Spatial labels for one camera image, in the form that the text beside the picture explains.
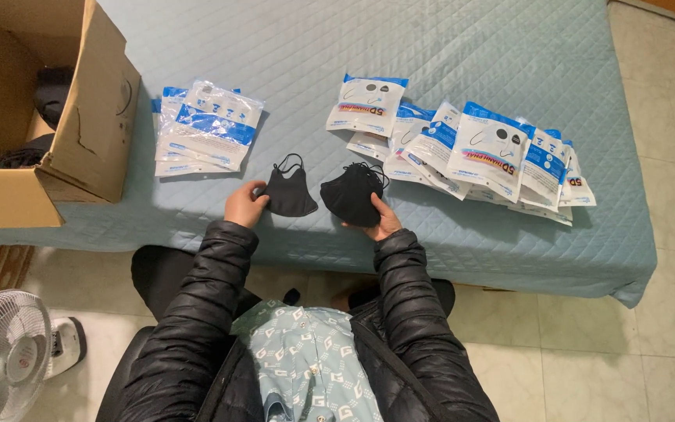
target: light blue quilted bedspread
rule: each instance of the light blue quilted bedspread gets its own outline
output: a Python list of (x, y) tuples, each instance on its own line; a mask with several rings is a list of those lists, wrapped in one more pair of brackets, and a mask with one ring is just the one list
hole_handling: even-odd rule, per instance
[[(605, 0), (102, 0), (143, 75), (124, 200), (62, 205), (54, 229), (0, 230), (0, 244), (126, 251), (195, 250), (241, 180), (269, 178), (301, 154), (311, 195), (364, 158), (350, 134), (325, 131), (345, 72), (408, 77), (424, 108), (466, 100), (524, 116), (573, 139), (598, 206), (575, 226), (393, 181), (386, 200), (427, 248), (432, 276), (580, 297), (640, 300), (655, 245)], [(242, 172), (153, 177), (149, 99), (205, 77), (266, 100)], [(266, 214), (259, 264), (371, 272), (372, 245), (339, 226), (321, 200), (303, 218)]]

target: black face mask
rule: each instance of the black face mask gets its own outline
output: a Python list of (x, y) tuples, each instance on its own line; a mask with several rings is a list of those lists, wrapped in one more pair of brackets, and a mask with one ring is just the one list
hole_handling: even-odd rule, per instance
[[(301, 163), (296, 163), (288, 168), (282, 170), (290, 156), (298, 157)], [(298, 154), (288, 154), (279, 165), (272, 165), (272, 174), (270, 181), (262, 195), (270, 195), (270, 201), (267, 203), (267, 209), (273, 214), (284, 217), (303, 217), (311, 214), (318, 206), (316, 202), (311, 199), (309, 195), (309, 188), (306, 186), (306, 172), (304, 171), (304, 159)], [(285, 178), (284, 174), (295, 169), (291, 177)]]
[(353, 163), (343, 167), (345, 173), (339, 178), (322, 184), (320, 196), (330, 213), (357, 227), (375, 227), (380, 224), (381, 216), (371, 204), (371, 193), (381, 199), (389, 178), (381, 168), (374, 170), (373, 167), (370, 168), (366, 163)]

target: black puffer jacket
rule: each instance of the black puffer jacket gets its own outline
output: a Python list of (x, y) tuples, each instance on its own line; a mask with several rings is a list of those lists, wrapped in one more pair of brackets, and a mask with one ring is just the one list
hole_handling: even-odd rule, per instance
[[(134, 362), (122, 421), (263, 422), (257, 371), (230, 336), (257, 235), (208, 227), (194, 269)], [(493, 421), (491, 401), (449, 330), (416, 235), (374, 247), (381, 297), (352, 312), (355, 349), (385, 422)]]

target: jacket sleeve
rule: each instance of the jacket sleeve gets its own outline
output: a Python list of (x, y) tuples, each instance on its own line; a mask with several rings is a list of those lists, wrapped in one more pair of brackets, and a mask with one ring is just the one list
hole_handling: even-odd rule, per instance
[(230, 349), (228, 334), (259, 240), (212, 222), (165, 316), (130, 370), (122, 421), (193, 420)]
[(426, 252), (408, 229), (377, 242), (381, 310), (390, 349), (455, 420), (499, 420), (426, 272)]

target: cardboard box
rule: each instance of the cardboard box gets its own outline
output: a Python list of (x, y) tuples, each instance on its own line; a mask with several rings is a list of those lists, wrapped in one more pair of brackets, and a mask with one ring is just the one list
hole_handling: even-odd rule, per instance
[(139, 89), (125, 45), (95, 0), (0, 0), (0, 155), (41, 131), (38, 70), (76, 66), (51, 150), (0, 169), (0, 227), (61, 226), (54, 202), (119, 202)]

